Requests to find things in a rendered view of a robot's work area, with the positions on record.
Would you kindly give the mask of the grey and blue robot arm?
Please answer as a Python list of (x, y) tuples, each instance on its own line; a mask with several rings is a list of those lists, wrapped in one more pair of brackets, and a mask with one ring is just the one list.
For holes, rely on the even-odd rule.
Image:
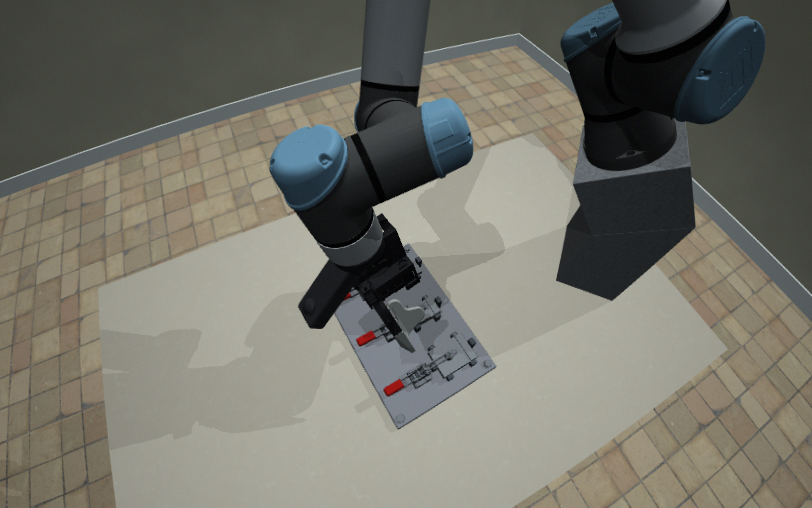
[[(358, 133), (306, 126), (272, 153), (269, 170), (286, 203), (329, 258), (298, 304), (309, 328), (324, 328), (366, 270), (334, 263), (360, 264), (380, 247), (373, 207), (472, 159), (454, 101), (417, 107), (430, 1), (366, 0)], [(588, 161), (624, 171), (672, 148), (674, 118), (710, 124), (729, 114), (759, 72), (766, 39), (758, 21), (732, 15), (729, 0), (612, 1), (567, 29), (561, 48)]]

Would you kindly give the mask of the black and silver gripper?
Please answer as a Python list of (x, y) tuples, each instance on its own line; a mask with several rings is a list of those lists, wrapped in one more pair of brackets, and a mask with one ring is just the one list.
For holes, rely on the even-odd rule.
[(366, 269), (354, 285), (354, 289), (360, 292), (371, 310), (373, 308), (376, 310), (398, 344), (413, 353), (415, 349), (408, 340), (408, 335), (423, 319), (424, 310), (419, 306), (405, 308), (397, 299), (390, 300), (386, 305), (383, 301), (403, 287), (409, 290), (420, 280), (413, 262), (405, 253), (397, 230), (382, 213), (377, 219), (384, 232), (381, 245), (373, 256), (357, 265), (335, 265), (346, 272)]

